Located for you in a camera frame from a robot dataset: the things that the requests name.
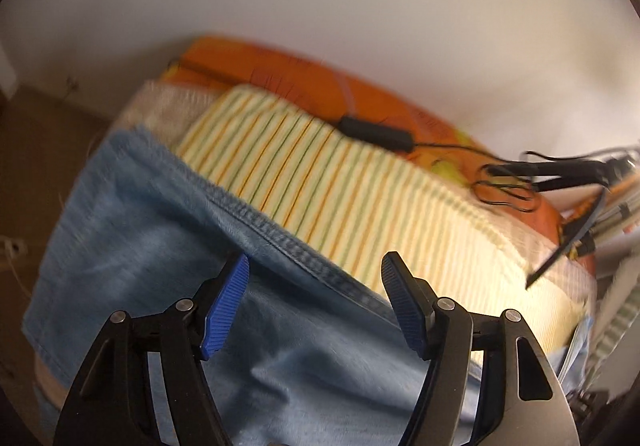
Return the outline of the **orange bed sheet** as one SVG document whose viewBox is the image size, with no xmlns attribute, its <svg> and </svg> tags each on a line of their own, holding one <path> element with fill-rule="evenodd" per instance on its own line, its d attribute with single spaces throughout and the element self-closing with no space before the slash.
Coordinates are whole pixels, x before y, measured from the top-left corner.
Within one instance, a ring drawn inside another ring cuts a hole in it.
<svg viewBox="0 0 640 446">
<path fill-rule="evenodd" d="M 238 86 L 250 86 L 285 99 L 332 128 L 341 117 L 351 116 L 409 131 L 417 142 L 482 149 L 452 124 L 392 93 L 315 62 L 248 43 L 198 40 L 167 70 L 165 80 L 197 85 L 221 95 Z M 458 150 L 386 151 L 470 198 L 469 184 L 485 161 L 482 156 Z"/>
</svg>

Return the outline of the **black tripod stand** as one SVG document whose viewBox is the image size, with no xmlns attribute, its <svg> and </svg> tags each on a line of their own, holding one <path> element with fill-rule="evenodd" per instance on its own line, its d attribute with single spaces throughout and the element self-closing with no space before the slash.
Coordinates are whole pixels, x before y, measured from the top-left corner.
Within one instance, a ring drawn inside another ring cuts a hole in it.
<svg viewBox="0 0 640 446">
<path fill-rule="evenodd" d="M 582 258 L 596 250 L 597 238 L 604 234 L 604 212 L 620 212 L 620 222 L 628 222 L 631 210 L 625 201 L 615 206 L 608 199 L 620 194 L 638 196 L 639 153 L 617 149 L 613 157 L 604 161 L 595 154 L 577 158 L 544 157 L 541 162 L 505 161 L 485 164 L 478 171 L 487 177 L 473 186 L 502 188 L 510 197 L 537 204 L 543 192 L 584 186 L 600 187 L 592 199 L 576 208 L 570 218 L 559 226 L 559 244 L 548 258 L 526 278 L 530 288 L 563 256 Z"/>
</svg>

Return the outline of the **light blue denim pants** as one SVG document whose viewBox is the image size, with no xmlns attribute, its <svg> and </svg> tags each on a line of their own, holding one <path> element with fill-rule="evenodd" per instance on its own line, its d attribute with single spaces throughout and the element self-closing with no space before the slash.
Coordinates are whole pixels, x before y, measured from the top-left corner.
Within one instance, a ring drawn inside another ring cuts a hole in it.
<svg viewBox="0 0 640 446">
<path fill-rule="evenodd" d="M 390 306 L 142 128 L 107 136 L 49 240 L 22 330 L 68 388 L 111 314 L 194 296 L 235 252 L 250 281 L 203 371 L 235 445 L 395 445 L 427 363 Z"/>
</svg>

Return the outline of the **beige woven blanket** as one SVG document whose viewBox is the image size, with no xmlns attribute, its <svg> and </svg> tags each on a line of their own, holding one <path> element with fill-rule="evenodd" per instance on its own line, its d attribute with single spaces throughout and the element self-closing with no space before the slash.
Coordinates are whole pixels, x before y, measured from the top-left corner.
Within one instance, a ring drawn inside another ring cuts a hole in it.
<svg viewBox="0 0 640 446">
<path fill-rule="evenodd" d="M 221 92 L 199 86 L 146 81 L 108 132 L 143 126 L 161 144 L 171 147 L 220 95 Z"/>
</svg>

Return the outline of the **yellow striped cloth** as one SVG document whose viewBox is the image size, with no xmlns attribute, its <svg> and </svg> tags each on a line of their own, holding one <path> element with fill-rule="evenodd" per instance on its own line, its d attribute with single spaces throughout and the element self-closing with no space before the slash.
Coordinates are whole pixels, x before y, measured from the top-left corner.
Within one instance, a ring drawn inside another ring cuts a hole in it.
<svg viewBox="0 0 640 446">
<path fill-rule="evenodd" d="M 515 308 L 548 353 L 587 315 L 583 296 L 550 280 L 526 286 L 544 244 L 513 218 L 259 88 L 221 95 L 172 149 L 375 293 L 382 257 L 395 251 L 471 312 Z"/>
</svg>

